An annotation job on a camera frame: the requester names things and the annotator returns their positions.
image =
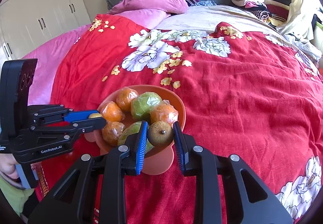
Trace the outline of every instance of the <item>green towel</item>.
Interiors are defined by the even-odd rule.
[[[33,194],[34,189],[31,190],[20,190],[11,186],[0,176],[0,189],[7,201],[14,209],[14,211],[20,216],[24,209],[24,204],[28,198]]]

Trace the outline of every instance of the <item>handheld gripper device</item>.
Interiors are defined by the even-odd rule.
[[[97,110],[74,112],[64,105],[28,106],[36,65],[37,59],[6,61],[0,80],[0,153],[13,154],[27,189],[38,185],[31,164],[71,152],[81,134],[106,125],[102,117],[88,119]],[[68,125],[51,126],[63,121]]]

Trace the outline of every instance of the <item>orange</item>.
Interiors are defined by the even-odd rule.
[[[120,90],[117,96],[117,104],[124,112],[130,112],[131,101],[138,97],[138,92],[128,87]]]
[[[107,121],[106,126],[102,129],[103,139],[113,147],[118,146],[118,139],[124,130],[125,125],[120,122]]]
[[[107,121],[121,122],[125,118],[125,115],[120,107],[118,107],[118,105],[113,101],[107,102],[107,104],[103,106],[100,113]]]
[[[163,101],[150,112],[151,123],[164,121],[173,126],[178,119],[178,111],[168,102]]]

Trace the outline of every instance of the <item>orange bowl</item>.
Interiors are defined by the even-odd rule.
[[[138,94],[143,94],[145,92],[155,92],[157,93],[162,100],[168,100],[171,105],[178,111],[178,121],[180,123],[180,127],[184,130],[185,121],[186,121],[186,112],[185,106],[180,99],[174,92],[159,87],[155,85],[131,85],[129,88],[134,89],[138,92]],[[105,100],[102,101],[98,110],[102,108],[107,102],[109,101],[116,101],[117,96],[119,94],[119,90],[110,94]],[[134,123],[130,113],[126,113],[126,118],[122,121],[126,127],[130,126]],[[85,138],[90,142],[96,142],[97,145],[101,149],[101,155],[108,153],[112,148],[107,142],[104,141],[102,137],[101,130],[96,130],[91,133],[85,134]],[[174,145],[174,141],[167,147],[162,148],[153,148],[145,155],[144,165],[142,172],[148,175],[159,175],[166,172],[172,165],[174,159],[174,152],[172,146]]]

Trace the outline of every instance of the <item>pile of clothes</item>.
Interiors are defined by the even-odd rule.
[[[231,0],[240,9],[251,12],[272,27],[282,25],[288,19],[291,0]]]

